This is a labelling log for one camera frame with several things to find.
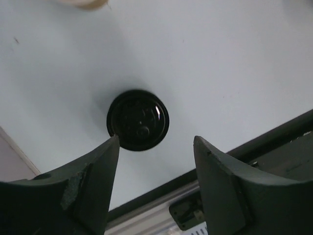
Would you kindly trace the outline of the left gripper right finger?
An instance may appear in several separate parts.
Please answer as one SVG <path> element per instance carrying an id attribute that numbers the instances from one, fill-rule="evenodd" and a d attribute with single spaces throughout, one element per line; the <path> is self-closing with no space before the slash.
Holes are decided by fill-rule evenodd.
<path id="1" fill-rule="evenodd" d="M 195 164 L 196 137 L 194 138 Z M 265 183 L 261 183 L 260 179 L 243 173 L 239 175 L 238 188 L 234 189 L 227 189 L 229 184 L 222 182 L 222 190 L 226 195 L 217 197 L 223 200 L 220 205 L 212 200 L 217 189 L 214 189 L 212 194 L 207 194 L 208 201 L 204 201 L 200 191 L 208 233 L 211 235 L 312 234 L 312 181 L 298 182 L 270 176 L 266 176 L 265 179 Z"/>

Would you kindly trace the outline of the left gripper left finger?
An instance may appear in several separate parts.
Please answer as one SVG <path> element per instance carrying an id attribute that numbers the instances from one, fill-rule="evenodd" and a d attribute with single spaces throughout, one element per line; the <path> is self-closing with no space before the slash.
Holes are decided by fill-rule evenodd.
<path id="1" fill-rule="evenodd" d="M 31 180 L 1 182 L 1 234 L 104 234 L 119 148 L 119 138 L 113 136 L 84 156 Z"/>

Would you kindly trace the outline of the stack of paper cups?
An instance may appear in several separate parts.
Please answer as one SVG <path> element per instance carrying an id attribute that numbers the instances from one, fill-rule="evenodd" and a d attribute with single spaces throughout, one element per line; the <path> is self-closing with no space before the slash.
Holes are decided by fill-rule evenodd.
<path id="1" fill-rule="evenodd" d="M 59 0 L 58 2 L 84 10 L 96 10 L 108 3 L 108 0 Z"/>

